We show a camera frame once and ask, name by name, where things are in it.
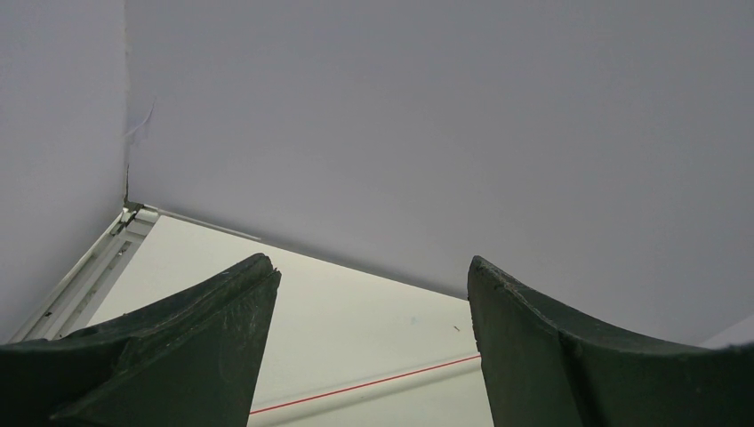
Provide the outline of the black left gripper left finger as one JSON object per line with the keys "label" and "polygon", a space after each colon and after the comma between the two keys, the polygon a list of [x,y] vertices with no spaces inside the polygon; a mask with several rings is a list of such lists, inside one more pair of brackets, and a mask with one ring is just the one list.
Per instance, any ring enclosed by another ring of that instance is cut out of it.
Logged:
{"label": "black left gripper left finger", "polygon": [[60,339],[3,345],[2,425],[246,425],[280,280],[254,254]]}

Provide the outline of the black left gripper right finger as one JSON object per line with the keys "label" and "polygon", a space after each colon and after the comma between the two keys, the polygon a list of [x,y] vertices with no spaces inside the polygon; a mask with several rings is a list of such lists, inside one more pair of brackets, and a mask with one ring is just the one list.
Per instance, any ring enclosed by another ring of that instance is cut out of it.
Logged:
{"label": "black left gripper right finger", "polygon": [[611,325],[481,256],[468,299],[497,426],[750,426],[753,347],[705,349]]}

